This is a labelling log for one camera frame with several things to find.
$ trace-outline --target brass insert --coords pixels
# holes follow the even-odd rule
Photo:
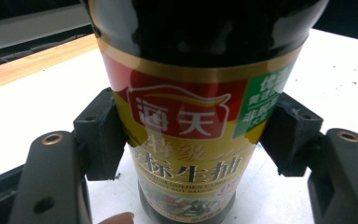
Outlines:
[[[356,136],[353,133],[347,133],[347,132],[339,132],[337,133],[338,137],[341,139],[344,139],[348,142],[358,142],[358,136]]]
[[[52,133],[42,139],[42,144],[50,146],[61,142],[63,135],[61,133]]]

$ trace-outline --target dark glass bottle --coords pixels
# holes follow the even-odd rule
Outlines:
[[[148,61],[195,68],[264,62],[301,46],[328,0],[89,0],[95,34]],[[157,223],[179,223],[141,202]],[[221,223],[235,195],[217,216]]]

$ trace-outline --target soy sauce bottle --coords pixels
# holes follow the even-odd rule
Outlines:
[[[323,13],[327,2],[328,0],[84,0],[92,19],[95,34],[99,38],[103,55],[110,55],[109,57],[115,58],[116,61],[121,60],[125,64],[123,66],[116,63],[115,60],[113,62],[108,59],[109,57],[103,56],[108,73],[111,71],[114,73],[114,75],[108,76],[110,76],[115,95],[117,98],[123,99],[130,94],[131,88],[140,90],[143,86],[138,83],[144,82],[143,84],[145,84],[148,81],[147,78],[139,75],[140,72],[136,71],[144,62],[151,64],[149,67],[155,66],[155,63],[157,63],[158,66],[159,64],[163,64],[163,67],[170,66],[175,71],[181,71],[180,67],[185,67],[186,71],[191,70],[191,68],[224,70],[225,68],[267,62],[289,54],[306,41],[310,28]],[[126,63],[123,58],[129,58],[132,62]],[[128,67],[135,72],[128,72]],[[153,72],[153,69],[147,68],[146,70]],[[123,74],[127,73],[131,78],[124,77]],[[176,74],[171,73],[170,76],[175,79]],[[272,101],[275,95],[271,94],[268,97]],[[141,101],[137,104],[142,110],[139,113],[144,113],[145,107],[143,106],[145,105],[141,105]],[[141,164],[140,170],[142,170],[143,165],[147,173],[148,165],[152,175],[167,175],[168,177],[180,174],[181,171],[188,171],[187,166],[184,165],[176,173],[171,172],[174,169],[171,166],[168,167],[168,165],[164,167],[158,164],[159,167],[157,167],[156,160],[152,159],[152,156],[158,156],[158,154],[153,155],[150,150],[145,150],[143,153],[139,152],[137,147],[144,145],[150,138],[144,137],[142,140],[142,133],[135,136],[136,133],[131,127],[136,122],[132,123],[132,121],[129,121],[132,118],[126,117],[129,109],[123,109],[123,111],[120,117],[122,116],[121,119],[125,123],[130,137],[129,144],[132,146],[133,159],[135,163],[140,162]],[[146,125],[145,114],[142,114],[142,116],[143,118],[138,121],[138,124]],[[261,119],[252,128],[261,127],[259,129],[262,130],[262,125],[265,125],[264,119]],[[154,133],[158,133],[156,129],[153,129],[154,127],[149,126],[149,128]],[[198,131],[207,133],[201,128]],[[184,130],[180,133],[188,134],[189,132]],[[161,136],[165,137],[167,134],[161,131]],[[241,129],[240,134],[235,135],[236,138],[239,138],[238,136],[242,137]],[[257,138],[249,141],[256,144]],[[228,172],[229,175],[234,173],[231,171],[234,170],[234,164],[237,164],[235,162],[233,160],[231,166],[227,165],[228,169],[231,169]],[[165,194],[147,200],[146,193],[149,194],[150,198],[150,195],[156,195],[158,192],[147,188],[147,183],[145,183],[147,177],[145,175],[142,177],[144,180],[141,175],[139,176],[141,202],[146,213],[156,223],[185,223],[181,219],[170,218],[168,215],[163,216],[163,212],[158,212],[150,204],[158,200],[156,203],[161,203],[163,200],[161,198],[165,197],[167,201],[171,202],[165,202],[164,206],[171,206],[174,203],[179,204],[178,201],[183,199],[175,199],[173,196]],[[219,213],[210,218],[203,218],[199,222],[194,219],[191,223],[221,223],[234,204],[234,200],[235,190],[225,199],[225,206]],[[187,206],[184,206],[183,210],[178,210],[178,208],[175,212],[183,214],[188,209],[193,209],[188,208],[192,203],[199,203],[199,201],[187,202],[185,204]],[[203,209],[202,211],[205,212],[205,208],[211,204],[201,205],[202,207],[198,209]]]

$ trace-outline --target white tabletop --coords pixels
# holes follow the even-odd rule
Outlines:
[[[73,120],[109,83],[96,49],[0,87],[0,174],[25,163],[32,141],[73,130]],[[358,133],[358,40],[312,30],[285,87],[324,118],[322,132]],[[116,181],[89,182],[95,223],[131,211],[135,223],[152,223],[139,201],[128,150]],[[306,177],[285,178],[259,147],[237,190],[228,223],[313,223]]]

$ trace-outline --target screw hole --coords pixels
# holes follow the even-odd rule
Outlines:
[[[43,145],[54,145],[56,143],[61,142],[61,140],[63,139],[63,135],[61,133],[53,133],[50,134],[48,136],[46,136],[43,140],[42,140],[42,144]]]
[[[86,117],[85,118],[86,121],[95,121],[95,117],[91,116],[91,117]]]
[[[310,115],[308,115],[308,114],[302,114],[302,115],[300,115],[300,117],[302,119],[312,119],[312,117]]]
[[[338,137],[348,142],[358,142],[358,137],[352,133],[339,132]]]
[[[54,207],[54,199],[51,197],[44,198],[42,200],[39,200],[34,205],[34,212],[38,215],[42,215],[46,213],[48,210],[51,210]]]

